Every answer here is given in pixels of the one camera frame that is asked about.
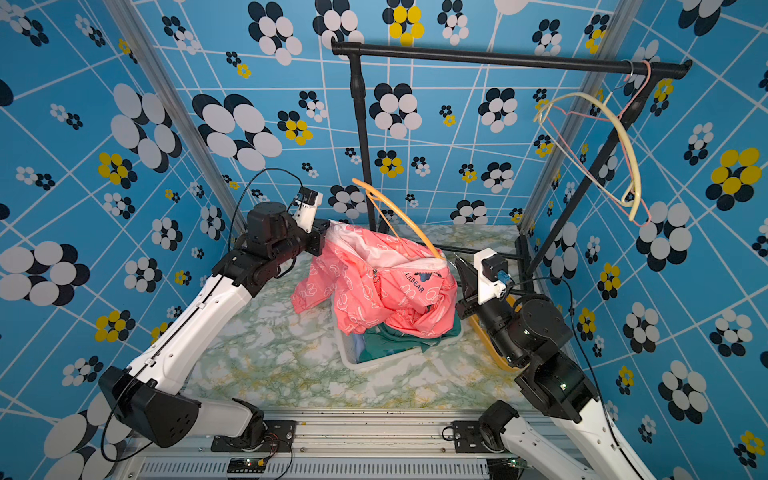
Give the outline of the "wooden hanger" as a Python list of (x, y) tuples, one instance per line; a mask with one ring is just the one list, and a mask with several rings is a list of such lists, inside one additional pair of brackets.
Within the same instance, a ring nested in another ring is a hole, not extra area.
[(432, 253), (435, 258), (442, 260), (446, 259), (442, 251), (433, 244), (433, 242), (425, 235), (423, 230), (386, 195), (381, 193), (378, 189), (374, 188), (370, 184), (357, 178), (353, 178), (352, 182), (354, 185), (365, 192), (366, 198), (372, 203), (372, 206), (379, 214), (382, 213), (380, 204), (386, 205), (417, 235), (417, 237), (421, 240), (421, 243)]

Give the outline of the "white hanger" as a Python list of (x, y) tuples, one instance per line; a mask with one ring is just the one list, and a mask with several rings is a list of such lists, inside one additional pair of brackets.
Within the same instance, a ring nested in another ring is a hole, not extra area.
[[(591, 106), (598, 108), (600, 110), (600, 115), (595, 117), (584, 113), (578, 113), (575, 110), (566, 111), (560, 106), (560, 103), (568, 99), (585, 100)], [(578, 155), (573, 151), (570, 144), (567, 141), (562, 140), (561, 132), (550, 119), (553, 110), (558, 110), (565, 116), (574, 115), (593, 119), (597, 122), (609, 123), (613, 127), (613, 133), (617, 136), (617, 145), (609, 147), (608, 142), (605, 142), (603, 146), (608, 148), (609, 157), (615, 157), (617, 153), (620, 153), (623, 163), (628, 170), (629, 185), (620, 196), (615, 195), (607, 189), (607, 180), (601, 183), (597, 174), (589, 173), (585, 165), (578, 159)], [(604, 101), (583, 92), (566, 94), (554, 98), (553, 100), (548, 100), (543, 107), (539, 107), (532, 121), (537, 124), (545, 134), (553, 136), (552, 145), (563, 153), (565, 157), (587, 177), (588, 184), (596, 185), (605, 197), (612, 201), (616, 206), (623, 209), (623, 213), (630, 222), (634, 223), (636, 226), (640, 226), (640, 223), (637, 220), (638, 214), (642, 209), (646, 212), (649, 212), (649, 210), (643, 200), (643, 184), (637, 155), (626, 128), (621, 123), (621, 118), (613, 113)]]

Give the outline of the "yellow plastic tray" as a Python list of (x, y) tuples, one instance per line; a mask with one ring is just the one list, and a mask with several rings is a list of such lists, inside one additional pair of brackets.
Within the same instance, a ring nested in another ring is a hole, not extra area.
[(508, 335), (512, 314), (519, 310), (515, 306), (517, 299), (517, 296), (512, 295), (503, 301), (492, 300), (483, 305), (475, 305), (469, 317), (470, 325), (495, 365), (513, 374), (521, 371), (519, 366), (512, 364), (509, 350), (512, 343)]

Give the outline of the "pink jacket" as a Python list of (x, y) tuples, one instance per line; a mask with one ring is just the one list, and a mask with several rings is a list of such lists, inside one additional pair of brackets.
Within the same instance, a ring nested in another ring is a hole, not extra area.
[(447, 260), (427, 247), (333, 221), (291, 301), (302, 313), (331, 299), (337, 327), (347, 335), (383, 324), (433, 339), (453, 328), (456, 296)]

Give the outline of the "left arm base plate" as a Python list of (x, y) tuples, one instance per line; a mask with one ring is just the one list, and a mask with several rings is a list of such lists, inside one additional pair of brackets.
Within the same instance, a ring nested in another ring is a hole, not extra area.
[(215, 436), (210, 450), (216, 453), (289, 453), (296, 437), (295, 420), (267, 420), (257, 431), (254, 442), (240, 438)]

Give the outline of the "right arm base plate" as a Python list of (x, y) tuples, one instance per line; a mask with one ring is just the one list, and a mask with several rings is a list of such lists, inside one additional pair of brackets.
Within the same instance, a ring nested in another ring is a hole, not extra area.
[(478, 421), (456, 420), (450, 424), (449, 438), (459, 454), (507, 454), (502, 446), (492, 446), (485, 440)]

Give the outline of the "green jacket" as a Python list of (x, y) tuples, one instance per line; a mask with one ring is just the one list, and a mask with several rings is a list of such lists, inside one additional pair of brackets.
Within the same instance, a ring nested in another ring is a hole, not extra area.
[(433, 339), (416, 337), (380, 324), (363, 334), (353, 334), (356, 360), (358, 363), (365, 363), (410, 350), (425, 352), (457, 338), (461, 333), (461, 321), (458, 317), (454, 318), (453, 326), (445, 334)]

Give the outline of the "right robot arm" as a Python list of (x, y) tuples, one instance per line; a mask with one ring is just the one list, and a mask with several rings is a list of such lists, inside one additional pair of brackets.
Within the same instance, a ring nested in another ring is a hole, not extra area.
[(525, 399), (550, 418), (582, 454), (556, 446), (508, 403), (498, 400), (479, 419), (480, 435), (494, 452), (520, 457), (547, 479), (651, 479), (653, 473), (609, 416), (595, 381), (563, 350), (573, 332), (545, 295), (510, 297), (514, 282), (506, 260), (492, 249), (473, 261), (457, 258), (463, 318), (476, 318), (492, 351), (515, 370)]

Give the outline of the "white plastic basket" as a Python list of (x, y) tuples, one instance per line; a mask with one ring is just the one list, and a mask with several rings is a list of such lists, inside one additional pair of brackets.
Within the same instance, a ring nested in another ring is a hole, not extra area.
[(373, 368), (392, 364), (394, 362), (401, 361), (407, 358), (423, 359), (424, 354), (430, 350), (436, 350), (439, 347), (449, 347), (457, 343), (463, 335), (463, 329), (462, 329), (462, 333), (457, 338), (441, 343), (440, 345), (432, 347), (425, 352), (420, 352), (418, 350), (410, 350), (407, 352), (395, 354), (392, 356), (384, 357), (379, 360), (373, 360), (365, 363), (358, 363), (356, 360), (355, 342), (354, 342), (353, 334), (356, 334), (356, 333), (350, 333), (349, 335), (347, 335), (343, 333), (341, 330), (336, 329), (335, 330), (336, 345), (338, 347), (342, 363), (347, 368), (355, 371), (364, 371), (364, 370), (370, 370)]

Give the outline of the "small black electronics board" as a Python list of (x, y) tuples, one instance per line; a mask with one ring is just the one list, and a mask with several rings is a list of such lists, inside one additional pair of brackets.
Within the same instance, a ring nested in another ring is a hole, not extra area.
[(266, 471), (267, 459), (231, 458), (227, 465), (228, 474), (261, 475)]

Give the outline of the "black clothes rack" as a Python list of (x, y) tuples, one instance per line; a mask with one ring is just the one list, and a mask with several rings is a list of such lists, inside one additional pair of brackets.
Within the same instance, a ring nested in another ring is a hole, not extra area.
[[(331, 50), (334, 55), (347, 57), (350, 66), (350, 93), (353, 100), (353, 107), (355, 112), (355, 118), (357, 122), (357, 132), (360, 147), (360, 155), (362, 159), (362, 175), (363, 181), (370, 184), (372, 181), (371, 161), (370, 161), (370, 149), (368, 143), (368, 132), (366, 125), (367, 107), (365, 102), (366, 88), (365, 80), (362, 71), (362, 56), (373, 56), (382, 58), (403, 58), (403, 59), (418, 59), (428, 60), (436, 62), (454, 62), (454, 63), (470, 63), (478, 65), (498, 65), (498, 66), (511, 66), (522, 68), (542, 68), (552, 70), (565, 70), (565, 71), (584, 71), (594, 73), (612, 73), (612, 74), (631, 74), (634, 73), (633, 69), (640, 69), (640, 62), (616, 61), (616, 60), (601, 60), (601, 59), (578, 59), (578, 58), (559, 58), (559, 57), (543, 57), (534, 55), (520, 55), (520, 54), (505, 54), (505, 53), (492, 53), (492, 52), (480, 52), (469, 50), (448, 50), (448, 49), (434, 49), (434, 48), (414, 48), (414, 47), (396, 47), (396, 46), (383, 46), (372, 45), (357, 42), (337, 42), (331, 41)], [(649, 98), (651, 89), (656, 86), (661, 80), (683, 79), (693, 66), (692, 60), (686, 60), (681, 64), (656, 62), (649, 63), (650, 67), (647, 67), (646, 79), (649, 83), (646, 87), (641, 87), (639, 96), (635, 100), (631, 100), (629, 104), (629, 111), (624, 118), (620, 121), (621, 126), (628, 128), (637, 119), (641, 109), (645, 105), (645, 102)], [(592, 164), (590, 173), (597, 171), (607, 160), (608, 154), (617, 145), (618, 142), (618, 127), (614, 128), (611, 135), (607, 138), (607, 142), (604, 148), (600, 151), (598, 158)], [(576, 197), (573, 200), (573, 204), (570, 204), (563, 215), (556, 223), (556, 229), (546, 238), (541, 250), (533, 258), (530, 257), (527, 247), (524, 244), (524, 240), (517, 240), (517, 251), (519, 254), (501, 254), (507, 259), (519, 261), (519, 268), (527, 267), (525, 273), (520, 272), (521, 282), (519, 285), (523, 285), (524, 281), (533, 282), (533, 274), (537, 270), (539, 264), (543, 260), (545, 250), (554, 242), (555, 236), (560, 233), (567, 220), (569, 220), (575, 208), (580, 201), (585, 197), (588, 191), (588, 180), (586, 177), (579, 185)]]

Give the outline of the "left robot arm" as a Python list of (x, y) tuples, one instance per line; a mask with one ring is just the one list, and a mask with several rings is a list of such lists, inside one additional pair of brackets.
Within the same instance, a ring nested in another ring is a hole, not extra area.
[(198, 400), (181, 389), (223, 327), (266, 284), (284, 276), (302, 253), (317, 256), (330, 223), (317, 216), (319, 194), (301, 195), (296, 210), (263, 202), (247, 228), (214, 266), (199, 294), (168, 331), (127, 367), (108, 368), (99, 387), (118, 421), (161, 448), (188, 436), (215, 436), (236, 450), (265, 441), (264, 413), (245, 400)]

